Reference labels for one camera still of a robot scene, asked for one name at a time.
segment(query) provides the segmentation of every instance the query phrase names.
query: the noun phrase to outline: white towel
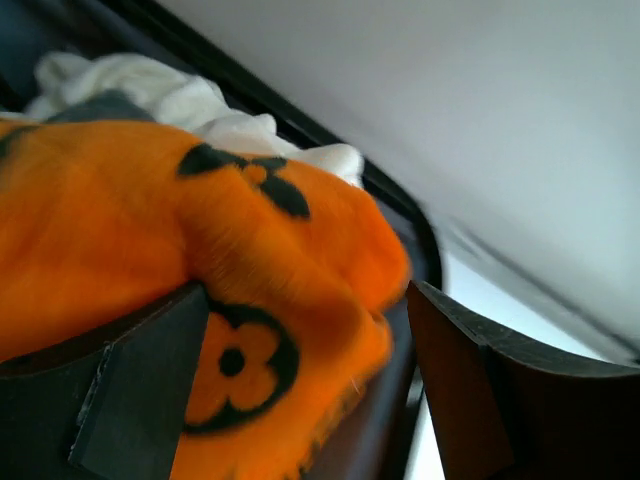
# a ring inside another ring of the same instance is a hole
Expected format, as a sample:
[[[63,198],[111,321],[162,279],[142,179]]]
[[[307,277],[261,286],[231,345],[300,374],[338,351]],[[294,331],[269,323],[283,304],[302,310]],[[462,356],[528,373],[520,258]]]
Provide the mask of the white towel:
[[[119,89],[156,121],[191,132],[212,146],[259,155],[281,155],[331,172],[361,187],[364,160],[349,145],[300,150],[276,134],[271,115],[251,116],[229,108],[214,82],[136,54],[90,61],[78,55],[45,55],[35,71],[42,95],[25,115],[44,120],[97,93]]]

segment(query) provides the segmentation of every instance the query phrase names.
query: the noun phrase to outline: orange blanket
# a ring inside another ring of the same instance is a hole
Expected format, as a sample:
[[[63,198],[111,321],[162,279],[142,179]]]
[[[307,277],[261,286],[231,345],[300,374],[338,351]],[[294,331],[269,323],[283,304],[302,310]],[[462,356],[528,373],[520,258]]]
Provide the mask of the orange blanket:
[[[407,256],[374,201],[150,122],[0,121],[0,361],[201,280],[173,480],[297,478],[391,351]]]

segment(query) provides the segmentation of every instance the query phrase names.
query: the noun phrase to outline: black flower pattern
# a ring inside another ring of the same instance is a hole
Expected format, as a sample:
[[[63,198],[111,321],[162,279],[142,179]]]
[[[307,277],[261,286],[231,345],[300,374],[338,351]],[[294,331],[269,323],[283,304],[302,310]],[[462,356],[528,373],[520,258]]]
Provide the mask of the black flower pattern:
[[[309,204],[302,192],[277,175],[279,170],[286,167],[286,158],[263,157],[247,160],[202,143],[185,155],[178,166],[178,175],[199,175],[228,165],[235,165],[242,170],[247,180],[269,197],[279,209],[292,217],[310,218]]]

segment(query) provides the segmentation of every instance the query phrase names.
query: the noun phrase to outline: gray fabric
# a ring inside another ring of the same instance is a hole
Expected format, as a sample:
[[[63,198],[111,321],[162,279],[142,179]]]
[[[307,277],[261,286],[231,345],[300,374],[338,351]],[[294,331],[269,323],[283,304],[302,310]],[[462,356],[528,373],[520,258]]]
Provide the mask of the gray fabric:
[[[95,120],[140,120],[153,122],[153,117],[135,105],[119,90],[107,90],[89,100],[73,105],[47,119],[45,123],[75,123]]]

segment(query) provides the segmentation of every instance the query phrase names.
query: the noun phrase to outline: black suitcase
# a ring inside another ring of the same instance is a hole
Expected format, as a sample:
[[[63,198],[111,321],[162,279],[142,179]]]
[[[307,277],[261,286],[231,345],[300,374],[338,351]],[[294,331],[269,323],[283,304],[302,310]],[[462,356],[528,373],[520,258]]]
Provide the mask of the black suitcase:
[[[154,1],[0,0],[0,12],[6,110],[22,109],[38,93],[33,68],[48,51],[87,57],[135,51],[216,81],[232,107],[272,114],[279,133],[301,148],[340,142]],[[363,180],[410,253],[414,278],[441,288],[438,245],[421,208],[368,160]],[[169,478],[207,313],[202,287],[188,285],[110,328],[0,365],[2,478]],[[391,362],[305,478],[404,476],[421,380],[406,303],[387,317],[395,337]],[[169,348],[178,334],[181,348]],[[149,374],[157,365],[166,377]]]

